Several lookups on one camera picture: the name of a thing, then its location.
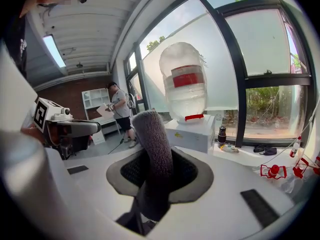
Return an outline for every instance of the window frame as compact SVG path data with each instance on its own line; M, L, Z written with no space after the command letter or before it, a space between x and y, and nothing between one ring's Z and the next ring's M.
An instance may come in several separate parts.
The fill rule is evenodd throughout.
M176 0L172 4L170 4L162 13L156 17L151 24L145 29L143 34L137 39L137 41L133 44L132 50L127 56L124 64L129 63L129 58L133 52L135 52L136 59L136 68L126 75L127 85L128 81L135 75L138 74L139 82L141 87L141 92L143 96L143 100L139 100L140 103L144 103L145 110L149 109L148 105L148 92L145 89L144 85L144 69L143 62L140 52L140 43L144 40L144 38L149 34L149 32L160 22L162 21L168 14L174 11L177 7L182 5L188 0ZM222 37L225 40L227 48L229 50L231 60L233 62L234 73L237 81L238 88L238 122L237 122L237 133L236 137L227 137L227 141L229 143L234 144L236 147L241 147L242 145L246 146L255 146L257 144L267 144L275 147L284 147L288 146L293 142L294 139L284 138L284 139L251 139L244 138L245 129L246 129L246 117L247 117L247 95L246 89L251 88L263 88L263 87L271 87L271 86L307 86L306 92L304 95L305 102L305 119L304 126L305 128L308 124L308 121L312 115L313 109L316 106L316 80L315 76L315 68L313 59L311 56L311 51L309 45L307 43L306 37L294 17L293 13L290 11L289 7L283 0L242 0L237 2L228 3L222 5L217 8L213 8L211 4L207 0L199 0L202 5L209 12L215 23L217 24ZM278 9L285 19L284 24L287 23L291 28L292 38L295 41L296 49L298 52L298 57L301 62L306 66L306 73L279 73L279 74L271 74L271 75L252 75L248 76L246 64L241 53L240 46L237 42L237 39L228 25L226 18L251 12L257 10L268 10L268 9ZM304 147L308 139L308 131L305 130L302 134L301 138L301 146Z

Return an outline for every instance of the sky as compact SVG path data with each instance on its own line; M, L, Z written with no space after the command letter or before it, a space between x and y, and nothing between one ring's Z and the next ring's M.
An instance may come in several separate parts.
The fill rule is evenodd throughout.
M214 7L220 7L226 4L235 2L235 0L208 0L209 3ZM144 58L149 51L147 50L147 45L149 42L155 40L159 41L159 37L164 36L165 38L169 36L172 32L176 31L178 28L187 24L194 18L204 14L206 9L199 0L188 0L169 15L167 15L141 42L140 50L141 56Z

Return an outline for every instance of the red label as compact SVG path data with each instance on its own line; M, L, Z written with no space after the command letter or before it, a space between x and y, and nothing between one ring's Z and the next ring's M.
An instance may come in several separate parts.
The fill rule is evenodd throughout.
M204 83L205 80L204 75L202 73L182 74L173 78L174 88Z

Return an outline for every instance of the person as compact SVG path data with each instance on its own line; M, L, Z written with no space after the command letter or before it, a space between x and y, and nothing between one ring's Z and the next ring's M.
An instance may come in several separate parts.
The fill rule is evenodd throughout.
M13 17L9 20L10 24L4 30L3 41L13 59L16 67L20 73L27 78L26 64L27 64L27 42L25 40L25 28L26 28L26 14L36 5L39 4L52 4L64 0L24 0ZM38 139L41 143L44 143L45 139L43 134L38 128L33 127L32 124L26 125L26 122L32 120L31 115L34 114L33 107L26 115L24 124L22 125L21 132ZM55 128L50 129L50 133L54 139L58 136Z
M114 111L114 119L125 131L127 136L130 137L131 143L129 148L133 148L137 145L137 139L135 136L135 131L131 127L130 122L130 109L127 105L126 93L121 90L115 82L110 82L107 85L109 94L112 96L112 110Z

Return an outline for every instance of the large plastic water bottle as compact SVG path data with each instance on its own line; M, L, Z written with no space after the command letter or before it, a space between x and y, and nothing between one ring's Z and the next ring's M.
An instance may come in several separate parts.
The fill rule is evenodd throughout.
M207 107L204 61L189 43L168 46L159 61L170 116L185 122L186 116L201 114Z

